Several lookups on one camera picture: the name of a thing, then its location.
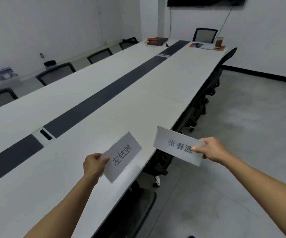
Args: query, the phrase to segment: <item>black tv screen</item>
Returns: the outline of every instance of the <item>black tv screen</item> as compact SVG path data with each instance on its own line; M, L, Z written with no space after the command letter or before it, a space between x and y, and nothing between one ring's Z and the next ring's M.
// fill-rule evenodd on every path
M243 6L245 0L168 0L168 7Z

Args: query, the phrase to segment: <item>white name card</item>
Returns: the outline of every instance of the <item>white name card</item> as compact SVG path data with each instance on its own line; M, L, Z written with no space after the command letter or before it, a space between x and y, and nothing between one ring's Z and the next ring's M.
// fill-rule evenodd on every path
M127 132L112 147L110 147L98 160L104 157L110 157L105 165L103 174L112 184L134 157L142 150L142 147L134 139L130 132Z
M203 155L192 152L191 147L205 145L197 139L157 126L154 147L196 166L200 166Z

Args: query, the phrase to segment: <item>dark gray table strip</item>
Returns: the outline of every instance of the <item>dark gray table strip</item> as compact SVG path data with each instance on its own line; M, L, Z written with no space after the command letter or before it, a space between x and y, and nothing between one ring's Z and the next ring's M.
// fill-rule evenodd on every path
M189 41L178 41L162 51L161 54L173 55L188 43ZM48 124L44 125L44 128L46 128L54 137L58 138L148 72L152 71L166 59L166 57L154 56L56 119L50 121ZM42 144L40 144L33 135L29 135L2 151L0 153L0 178L42 148Z

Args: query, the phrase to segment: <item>black slot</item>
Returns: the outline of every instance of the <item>black slot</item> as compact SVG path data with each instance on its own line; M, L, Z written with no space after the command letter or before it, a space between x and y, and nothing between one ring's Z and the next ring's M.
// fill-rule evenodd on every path
M42 129L40 132L41 132L42 135L45 136L46 139L48 139L48 140L52 140L53 139L48 133L45 132L45 130Z

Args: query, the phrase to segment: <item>cup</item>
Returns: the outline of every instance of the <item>cup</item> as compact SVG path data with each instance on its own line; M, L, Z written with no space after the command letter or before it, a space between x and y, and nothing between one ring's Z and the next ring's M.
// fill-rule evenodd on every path
M215 48L221 48L224 37L217 37Z

